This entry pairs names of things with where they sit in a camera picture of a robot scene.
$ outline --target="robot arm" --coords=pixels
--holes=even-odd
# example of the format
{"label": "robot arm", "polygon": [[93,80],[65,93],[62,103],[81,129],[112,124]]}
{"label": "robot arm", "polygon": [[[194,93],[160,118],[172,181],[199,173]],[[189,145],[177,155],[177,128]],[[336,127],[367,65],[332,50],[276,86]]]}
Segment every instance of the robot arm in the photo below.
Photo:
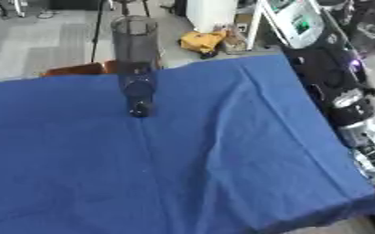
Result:
{"label": "robot arm", "polygon": [[259,0],[306,91],[375,186],[375,88],[356,50],[315,0]]}

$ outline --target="cable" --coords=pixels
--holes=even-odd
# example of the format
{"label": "cable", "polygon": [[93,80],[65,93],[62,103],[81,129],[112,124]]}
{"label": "cable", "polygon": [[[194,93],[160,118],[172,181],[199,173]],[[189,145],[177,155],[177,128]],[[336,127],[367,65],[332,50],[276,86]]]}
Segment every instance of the cable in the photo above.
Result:
{"label": "cable", "polygon": [[58,12],[43,9],[38,15],[37,18],[39,19],[50,19],[53,18]]}
{"label": "cable", "polygon": [[175,4],[173,5],[160,5],[159,6],[162,9],[165,9],[169,14],[175,13]]}

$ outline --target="table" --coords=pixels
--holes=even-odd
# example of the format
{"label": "table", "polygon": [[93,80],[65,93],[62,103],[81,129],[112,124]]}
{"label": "table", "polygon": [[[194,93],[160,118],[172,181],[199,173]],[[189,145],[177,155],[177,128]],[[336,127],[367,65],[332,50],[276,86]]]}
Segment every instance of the table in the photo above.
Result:
{"label": "table", "polygon": [[283,55],[156,75],[146,119],[114,75],[0,83],[0,233],[279,233],[373,212]]}

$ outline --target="yellow object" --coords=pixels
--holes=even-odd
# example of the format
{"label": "yellow object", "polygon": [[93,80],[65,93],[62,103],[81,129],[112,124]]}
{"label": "yellow object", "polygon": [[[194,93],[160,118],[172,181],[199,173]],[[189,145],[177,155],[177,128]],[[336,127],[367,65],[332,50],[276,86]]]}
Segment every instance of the yellow object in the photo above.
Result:
{"label": "yellow object", "polygon": [[180,47],[197,51],[200,53],[209,53],[215,50],[215,47],[227,36],[226,30],[212,33],[188,32],[180,39]]}

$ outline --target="white container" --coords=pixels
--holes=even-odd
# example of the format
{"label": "white container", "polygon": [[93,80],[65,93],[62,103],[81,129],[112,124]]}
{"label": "white container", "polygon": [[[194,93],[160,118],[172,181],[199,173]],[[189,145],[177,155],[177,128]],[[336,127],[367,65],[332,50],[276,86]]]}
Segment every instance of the white container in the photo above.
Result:
{"label": "white container", "polygon": [[187,18],[200,33],[234,23],[239,0],[187,0]]}

